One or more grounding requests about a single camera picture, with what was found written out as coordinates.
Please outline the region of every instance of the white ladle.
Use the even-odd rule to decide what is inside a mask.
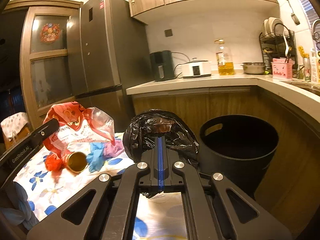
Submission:
[[[284,31],[283,31],[283,39],[284,39],[284,43],[285,43],[285,57],[287,57],[288,53],[289,53],[289,45],[288,45],[287,39],[285,37],[285,32]]]

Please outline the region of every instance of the floral tablecloth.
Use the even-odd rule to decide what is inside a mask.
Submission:
[[[116,134],[122,140],[123,133]],[[89,143],[73,144],[70,151],[90,153]],[[99,172],[89,173],[86,168],[74,175],[67,169],[48,172],[44,160],[50,152],[43,147],[17,174],[14,181],[24,187],[28,202],[41,221],[75,193],[102,173],[111,176],[124,172],[133,164],[125,152],[105,161]],[[140,195],[133,239],[187,239],[180,193],[161,193],[151,199]]]

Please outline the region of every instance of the metal screw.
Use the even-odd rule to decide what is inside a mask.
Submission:
[[[102,181],[102,182],[106,182],[106,181],[108,181],[110,179],[110,176],[108,175],[108,174],[101,174],[100,176],[99,176],[99,180],[100,181]]]
[[[215,173],[212,176],[215,180],[222,180],[223,179],[223,175],[221,173]]]
[[[148,167],[148,164],[144,163],[144,162],[140,162],[137,164],[139,169],[145,169],[146,167]]]
[[[178,169],[181,169],[181,168],[184,167],[184,163],[183,163],[183,162],[176,162],[176,163],[174,163],[174,166],[175,166],[176,168],[178,168]]]

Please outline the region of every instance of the power cord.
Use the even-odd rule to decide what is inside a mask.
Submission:
[[[180,65],[183,65],[183,64],[178,64],[178,65],[176,65],[175,68],[173,69],[173,72],[176,70],[177,66],[180,66]]]
[[[186,57],[187,57],[187,59],[188,59],[188,60],[189,60],[189,62],[190,62],[190,58],[189,58],[186,54],[184,54],[184,53],[181,53],[181,52],[171,52],[171,53],[184,55],[184,56],[186,56]],[[175,68],[174,68],[174,70],[173,70],[173,72],[176,70],[177,66],[180,66],[180,65],[183,65],[183,64],[178,64],[178,65],[176,65],[176,66],[175,66]]]
[[[190,58],[189,58],[186,54],[184,54],[184,53],[181,53],[181,52],[171,52],[171,53],[184,55],[184,56],[187,57],[187,59],[189,60],[189,62],[191,61]]]

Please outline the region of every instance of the pink utensil holder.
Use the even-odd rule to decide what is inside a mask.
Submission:
[[[286,58],[285,58],[285,57],[274,58],[272,61],[273,61],[273,62],[282,62],[282,63],[285,63]],[[288,63],[292,63],[292,65],[293,65],[295,62],[294,62],[292,59],[289,58]]]
[[[293,60],[288,63],[285,62],[272,62],[272,77],[282,80],[292,80],[292,65]]]

